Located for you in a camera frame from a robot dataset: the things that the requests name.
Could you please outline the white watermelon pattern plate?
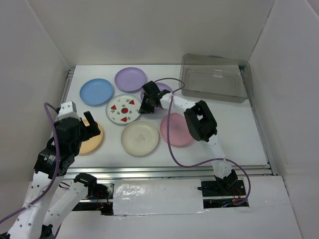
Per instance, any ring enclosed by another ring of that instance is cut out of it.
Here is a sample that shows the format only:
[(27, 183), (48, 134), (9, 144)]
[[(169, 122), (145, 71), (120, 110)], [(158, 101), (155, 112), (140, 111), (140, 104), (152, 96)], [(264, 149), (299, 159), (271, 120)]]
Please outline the white watermelon pattern plate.
[(108, 102), (106, 116), (115, 124), (129, 124), (139, 118), (140, 107), (141, 101), (137, 97), (128, 94), (118, 95)]

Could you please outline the cream plate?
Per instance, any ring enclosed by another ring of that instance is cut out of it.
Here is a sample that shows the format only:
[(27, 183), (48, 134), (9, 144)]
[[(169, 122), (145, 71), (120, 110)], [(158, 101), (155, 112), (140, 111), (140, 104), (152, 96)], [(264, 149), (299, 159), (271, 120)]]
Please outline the cream plate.
[(159, 142), (159, 132), (153, 123), (139, 120), (125, 126), (121, 144), (125, 152), (134, 156), (151, 153)]

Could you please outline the pink plate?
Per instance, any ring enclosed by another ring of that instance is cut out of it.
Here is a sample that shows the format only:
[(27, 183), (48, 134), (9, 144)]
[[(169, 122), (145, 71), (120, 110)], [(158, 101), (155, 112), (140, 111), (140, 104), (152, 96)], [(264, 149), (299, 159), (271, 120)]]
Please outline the pink plate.
[(169, 116), (169, 138), (172, 146), (190, 146), (194, 139), (188, 131), (184, 116), (178, 113), (171, 113)]

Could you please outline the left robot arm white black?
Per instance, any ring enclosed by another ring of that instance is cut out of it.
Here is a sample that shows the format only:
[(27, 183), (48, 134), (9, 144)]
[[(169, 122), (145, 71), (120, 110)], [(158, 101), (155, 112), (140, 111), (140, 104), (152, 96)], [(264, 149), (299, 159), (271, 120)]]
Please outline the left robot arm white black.
[(79, 154), (82, 142), (101, 133), (91, 113), (87, 111), (84, 116), (88, 125), (73, 117), (51, 123), (53, 137), (38, 155), (22, 208), (1, 219), (4, 222), (17, 217), (8, 232), (1, 234), (2, 239), (52, 239), (82, 198), (92, 199), (98, 194), (96, 177), (80, 173), (62, 198), (50, 206), (55, 191)]

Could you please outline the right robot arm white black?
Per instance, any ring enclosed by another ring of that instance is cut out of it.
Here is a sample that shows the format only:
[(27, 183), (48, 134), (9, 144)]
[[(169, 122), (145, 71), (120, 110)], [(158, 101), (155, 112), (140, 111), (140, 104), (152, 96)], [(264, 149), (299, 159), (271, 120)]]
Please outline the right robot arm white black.
[[(139, 113), (153, 114), (155, 108), (167, 109), (167, 145), (173, 161), (182, 168), (195, 168), (206, 163), (211, 163), (217, 190), (222, 195), (230, 194), (235, 187), (238, 176), (232, 167), (232, 162), (225, 158), (225, 153), (217, 136), (217, 121), (203, 100), (198, 102), (188, 101), (175, 95), (176, 91), (160, 90), (156, 82), (150, 81), (142, 86), (144, 97)], [(178, 162), (173, 154), (170, 140), (170, 118), (171, 110), (175, 108), (178, 113), (183, 114), (187, 125), (187, 131), (191, 137), (199, 141), (201, 145), (207, 145), (212, 159), (194, 164), (183, 165)]]

